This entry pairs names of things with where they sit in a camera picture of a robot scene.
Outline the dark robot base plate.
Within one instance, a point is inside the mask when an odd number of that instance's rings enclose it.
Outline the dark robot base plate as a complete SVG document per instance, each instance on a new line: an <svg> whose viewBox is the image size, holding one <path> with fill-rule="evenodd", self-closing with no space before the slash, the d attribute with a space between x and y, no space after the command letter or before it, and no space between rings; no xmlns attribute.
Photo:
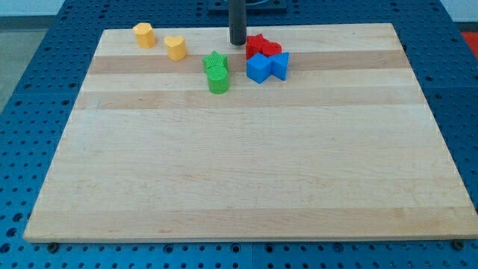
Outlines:
<svg viewBox="0 0 478 269"><path fill-rule="evenodd" d="M229 12L227 0L207 0L208 14L225 14ZM247 11L286 11L288 3L286 0L246 0Z"/></svg>

